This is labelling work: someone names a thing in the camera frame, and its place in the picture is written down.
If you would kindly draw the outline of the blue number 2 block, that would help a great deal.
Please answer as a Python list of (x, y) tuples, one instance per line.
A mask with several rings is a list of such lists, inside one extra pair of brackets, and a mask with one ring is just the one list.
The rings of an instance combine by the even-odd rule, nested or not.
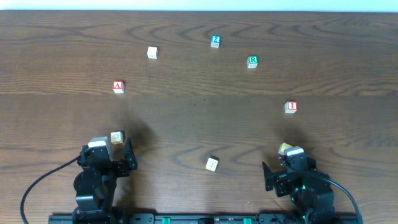
[(220, 47), (221, 37), (219, 35), (212, 35), (210, 47), (218, 49)]

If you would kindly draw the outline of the red letter A block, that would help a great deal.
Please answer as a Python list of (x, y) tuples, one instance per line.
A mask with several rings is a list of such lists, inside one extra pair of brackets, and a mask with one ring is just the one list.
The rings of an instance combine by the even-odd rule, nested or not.
[(125, 84), (123, 81), (113, 81), (113, 91), (117, 94), (124, 94)]

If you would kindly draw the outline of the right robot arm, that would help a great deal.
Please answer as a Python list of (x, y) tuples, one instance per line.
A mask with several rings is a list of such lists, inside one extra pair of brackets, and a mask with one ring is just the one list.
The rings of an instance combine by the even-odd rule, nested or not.
[(286, 169), (277, 172), (262, 163), (266, 190), (275, 190), (278, 197), (289, 196), (296, 210), (275, 219), (280, 223), (333, 222), (334, 193), (327, 182), (329, 175), (317, 171), (316, 161), (304, 152), (280, 156), (280, 160)]

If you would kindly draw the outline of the red letter I block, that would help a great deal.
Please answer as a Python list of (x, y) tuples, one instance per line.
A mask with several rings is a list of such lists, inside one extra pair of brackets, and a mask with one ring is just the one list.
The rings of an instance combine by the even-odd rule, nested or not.
[(294, 114), (298, 110), (296, 101), (287, 101), (284, 105), (284, 111), (288, 114)]

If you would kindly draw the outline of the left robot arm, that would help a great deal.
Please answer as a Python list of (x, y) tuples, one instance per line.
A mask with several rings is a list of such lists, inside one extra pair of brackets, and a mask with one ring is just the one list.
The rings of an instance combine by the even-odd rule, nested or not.
[(129, 223), (130, 218), (120, 208), (113, 206), (117, 180), (128, 177), (137, 169), (131, 139), (124, 142), (123, 159), (110, 159), (108, 137), (93, 138), (81, 147), (77, 164), (83, 171), (77, 175), (73, 186), (78, 207), (72, 215), (73, 223)]

